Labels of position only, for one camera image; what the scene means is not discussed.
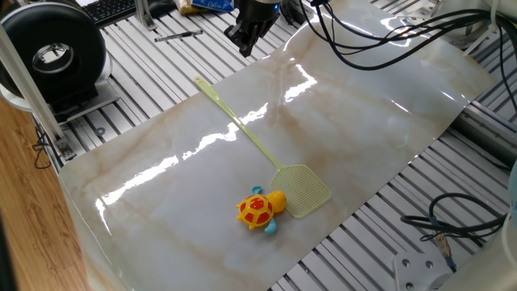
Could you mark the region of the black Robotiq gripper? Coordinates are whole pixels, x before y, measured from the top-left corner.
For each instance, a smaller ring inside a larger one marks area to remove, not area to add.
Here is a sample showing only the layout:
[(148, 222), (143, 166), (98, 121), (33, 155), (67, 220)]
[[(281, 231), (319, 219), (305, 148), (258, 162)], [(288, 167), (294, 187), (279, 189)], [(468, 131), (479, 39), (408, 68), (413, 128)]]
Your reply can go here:
[(244, 57), (251, 55), (258, 38), (263, 38), (280, 16), (280, 0), (237, 0), (237, 24), (224, 34), (239, 48)]

